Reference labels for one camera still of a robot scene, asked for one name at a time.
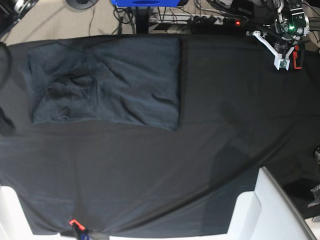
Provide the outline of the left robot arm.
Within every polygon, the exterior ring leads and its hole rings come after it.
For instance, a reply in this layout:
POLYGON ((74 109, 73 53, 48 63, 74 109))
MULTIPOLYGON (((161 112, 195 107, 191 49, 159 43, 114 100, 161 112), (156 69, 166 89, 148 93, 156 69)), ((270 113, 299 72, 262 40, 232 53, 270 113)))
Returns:
POLYGON ((275 0, 275 19, 270 25, 258 25, 247 36, 255 37, 274 56, 273 65, 277 70, 300 70, 306 50, 306 37, 310 32, 309 18, 304 12, 301 0, 275 0))

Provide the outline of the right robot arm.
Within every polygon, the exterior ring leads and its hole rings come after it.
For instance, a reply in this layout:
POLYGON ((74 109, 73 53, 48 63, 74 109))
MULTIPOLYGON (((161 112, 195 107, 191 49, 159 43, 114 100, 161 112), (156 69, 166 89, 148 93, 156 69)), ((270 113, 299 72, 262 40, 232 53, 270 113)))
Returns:
MULTIPOLYGON (((0 37, 9 33, 22 18, 38 3, 38 0, 1 0, 0 1, 0 37)), ((7 45, 1 41, 0 50, 3 51, 7 68, 0 79, 4 83, 12 68, 12 55, 7 45)))

